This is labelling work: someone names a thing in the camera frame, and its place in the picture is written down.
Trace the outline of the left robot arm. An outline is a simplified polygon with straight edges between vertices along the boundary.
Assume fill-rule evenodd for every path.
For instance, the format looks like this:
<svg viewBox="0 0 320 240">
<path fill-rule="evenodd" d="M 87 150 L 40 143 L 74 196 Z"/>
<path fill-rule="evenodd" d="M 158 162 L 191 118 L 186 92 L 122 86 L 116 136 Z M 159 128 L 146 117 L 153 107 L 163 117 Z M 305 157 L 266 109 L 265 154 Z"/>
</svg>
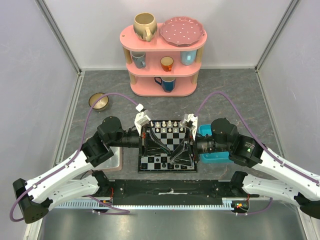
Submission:
<svg viewBox="0 0 320 240">
<path fill-rule="evenodd" d="M 171 153 L 151 129 L 149 117 L 137 118 L 134 124 L 135 130 L 125 131 L 119 118 L 109 116 L 68 159 L 38 177 L 14 181 L 13 205 L 20 208 L 22 221 L 34 223 L 54 207 L 78 197 L 112 194 L 107 176 L 95 168 L 114 156 L 113 147 L 142 148 L 150 139 L 147 147 L 155 145 L 156 150 Z"/>
</svg>

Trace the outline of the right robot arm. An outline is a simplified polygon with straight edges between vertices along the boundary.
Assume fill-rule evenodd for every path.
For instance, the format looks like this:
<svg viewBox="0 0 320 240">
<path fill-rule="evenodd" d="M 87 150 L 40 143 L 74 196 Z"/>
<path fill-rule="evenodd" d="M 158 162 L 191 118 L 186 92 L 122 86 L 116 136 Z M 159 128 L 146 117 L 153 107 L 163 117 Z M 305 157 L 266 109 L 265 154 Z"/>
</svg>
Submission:
<svg viewBox="0 0 320 240">
<path fill-rule="evenodd" d="M 310 217 L 320 217 L 320 177 L 285 160 L 253 136 L 245 136 L 226 118 L 210 124 L 210 134 L 195 131 L 191 120 L 151 121 L 143 127 L 141 170 L 195 168 L 202 155 L 224 155 L 233 163 L 264 172 L 273 180 L 245 172 L 233 174 L 229 191 L 235 197 L 261 195 L 292 203 Z"/>
</svg>

